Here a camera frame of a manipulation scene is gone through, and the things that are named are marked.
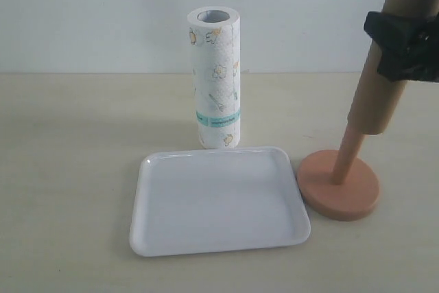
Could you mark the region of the printed white paper towel roll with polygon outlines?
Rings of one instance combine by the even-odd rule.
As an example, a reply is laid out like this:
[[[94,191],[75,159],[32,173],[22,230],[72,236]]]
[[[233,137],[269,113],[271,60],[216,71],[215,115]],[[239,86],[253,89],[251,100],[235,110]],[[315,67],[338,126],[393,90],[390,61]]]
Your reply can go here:
[[[187,16],[198,134],[206,149],[235,148],[241,137],[241,26],[231,8]]]

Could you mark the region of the brown cardboard tube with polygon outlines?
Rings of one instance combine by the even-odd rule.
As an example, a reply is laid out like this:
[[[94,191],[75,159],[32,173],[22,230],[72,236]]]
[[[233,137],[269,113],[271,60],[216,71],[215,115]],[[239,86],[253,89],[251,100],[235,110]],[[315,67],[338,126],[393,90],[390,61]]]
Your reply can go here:
[[[372,40],[347,117],[347,130],[381,134],[409,81],[438,81],[438,0],[385,0],[370,11]]]

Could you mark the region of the wooden paper towel holder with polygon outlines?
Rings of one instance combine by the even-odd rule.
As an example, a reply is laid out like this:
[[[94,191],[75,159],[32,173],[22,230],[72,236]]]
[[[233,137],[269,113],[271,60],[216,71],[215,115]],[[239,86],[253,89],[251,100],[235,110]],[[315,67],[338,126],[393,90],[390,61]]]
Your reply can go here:
[[[304,158],[297,182],[306,203],[320,215],[355,221],[370,215],[378,203],[377,175],[357,158],[364,135],[350,124],[339,150],[321,150]]]

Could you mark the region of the white rectangular plastic tray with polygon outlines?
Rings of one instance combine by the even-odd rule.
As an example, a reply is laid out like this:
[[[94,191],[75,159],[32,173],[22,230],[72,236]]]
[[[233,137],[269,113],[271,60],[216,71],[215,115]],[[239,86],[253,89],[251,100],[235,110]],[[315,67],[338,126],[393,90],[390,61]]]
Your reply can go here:
[[[140,166],[130,225],[138,255],[293,246],[310,233],[280,148],[159,152]]]

